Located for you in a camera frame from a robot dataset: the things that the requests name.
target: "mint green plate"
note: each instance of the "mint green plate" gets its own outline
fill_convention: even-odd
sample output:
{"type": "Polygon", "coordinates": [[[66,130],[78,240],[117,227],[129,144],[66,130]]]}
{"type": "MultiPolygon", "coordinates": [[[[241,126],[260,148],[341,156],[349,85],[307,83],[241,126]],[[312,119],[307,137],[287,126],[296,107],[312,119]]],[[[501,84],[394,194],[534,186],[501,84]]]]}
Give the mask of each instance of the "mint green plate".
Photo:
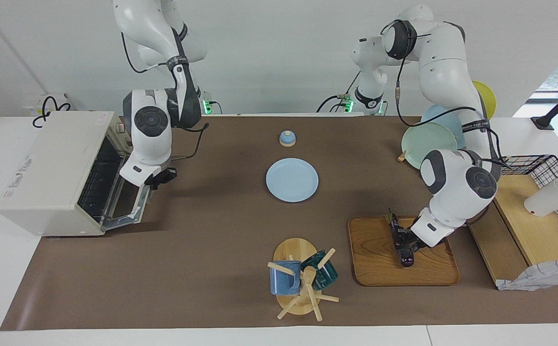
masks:
{"type": "Polygon", "coordinates": [[[409,127],[402,136],[400,143],[405,159],[409,164],[420,169],[424,156],[435,149],[456,150],[456,138],[447,127],[428,123],[417,127],[409,127]]]}

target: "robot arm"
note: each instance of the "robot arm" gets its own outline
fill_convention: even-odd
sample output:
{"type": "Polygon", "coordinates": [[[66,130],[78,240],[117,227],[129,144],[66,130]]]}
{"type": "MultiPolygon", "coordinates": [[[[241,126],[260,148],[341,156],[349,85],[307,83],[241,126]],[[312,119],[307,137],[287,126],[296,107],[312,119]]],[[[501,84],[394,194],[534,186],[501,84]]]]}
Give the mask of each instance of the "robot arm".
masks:
{"type": "Polygon", "coordinates": [[[462,28],[435,22],[430,8],[416,5],[388,24],[382,38],[389,57],[419,62],[420,88],[429,101],[448,110],[471,108],[456,112],[468,150],[434,150],[422,162],[422,179],[433,198],[410,229],[435,246],[492,201],[500,158],[467,70],[462,28]]]}
{"type": "Polygon", "coordinates": [[[360,82],[349,95],[354,101],[352,111],[377,114],[388,83],[388,75],[382,71],[381,66],[398,66],[400,61],[385,53],[382,37],[358,40],[351,51],[351,59],[360,68],[360,82]]]}
{"type": "MultiPolygon", "coordinates": [[[[117,25],[142,47],[145,62],[164,62],[176,84],[165,90],[134,90],[123,101],[134,150],[121,175],[136,186],[156,188],[176,176],[173,169],[165,173],[171,157],[171,128],[193,127],[201,118],[198,88],[182,42],[191,34],[178,15],[175,1],[113,0],[112,6],[117,25]]],[[[196,61],[206,56],[199,41],[188,40],[188,46],[196,61]]]]}

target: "wire basket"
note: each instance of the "wire basket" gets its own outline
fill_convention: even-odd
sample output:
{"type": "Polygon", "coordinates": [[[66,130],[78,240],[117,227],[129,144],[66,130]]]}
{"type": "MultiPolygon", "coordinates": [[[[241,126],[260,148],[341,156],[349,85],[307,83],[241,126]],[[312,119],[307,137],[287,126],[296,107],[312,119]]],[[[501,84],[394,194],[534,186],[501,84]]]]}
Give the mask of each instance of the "wire basket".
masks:
{"type": "Polygon", "coordinates": [[[503,167],[503,175],[530,175],[539,188],[558,177],[558,158],[554,155],[506,156],[504,160],[509,167],[503,167]]]}

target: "white table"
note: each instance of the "white table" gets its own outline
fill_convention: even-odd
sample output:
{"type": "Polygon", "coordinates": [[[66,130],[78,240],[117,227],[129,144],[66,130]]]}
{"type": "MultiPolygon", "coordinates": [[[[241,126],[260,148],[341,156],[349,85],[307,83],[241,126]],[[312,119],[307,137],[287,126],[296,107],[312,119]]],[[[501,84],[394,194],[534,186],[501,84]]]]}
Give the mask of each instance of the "white table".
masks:
{"type": "MultiPolygon", "coordinates": [[[[297,115],[319,116],[320,114],[297,115]]],[[[551,153],[558,157],[558,138],[554,132],[538,131],[528,119],[494,118],[492,127],[501,138],[503,155],[551,153]]],[[[0,194],[38,132],[39,130],[31,126],[30,118],[0,118],[0,194]]],[[[38,237],[32,236],[0,216],[0,324],[38,243],[38,237]]],[[[362,346],[369,344],[548,346],[558,345],[558,324],[0,332],[0,345],[15,342],[34,346],[54,344],[205,345],[211,343],[285,345],[294,340],[322,340],[323,344],[328,345],[357,343],[362,346]]]]}

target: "cloth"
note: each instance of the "cloth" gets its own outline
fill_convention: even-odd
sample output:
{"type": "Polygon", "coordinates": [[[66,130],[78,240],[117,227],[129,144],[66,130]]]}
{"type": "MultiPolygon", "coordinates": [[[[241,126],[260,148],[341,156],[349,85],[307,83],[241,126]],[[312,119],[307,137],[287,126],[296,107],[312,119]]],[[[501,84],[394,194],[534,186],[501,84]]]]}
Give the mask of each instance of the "cloth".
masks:
{"type": "Polygon", "coordinates": [[[558,285],[558,260],[543,261],[532,265],[516,280],[497,280],[495,284],[501,291],[506,289],[534,291],[558,285]]]}

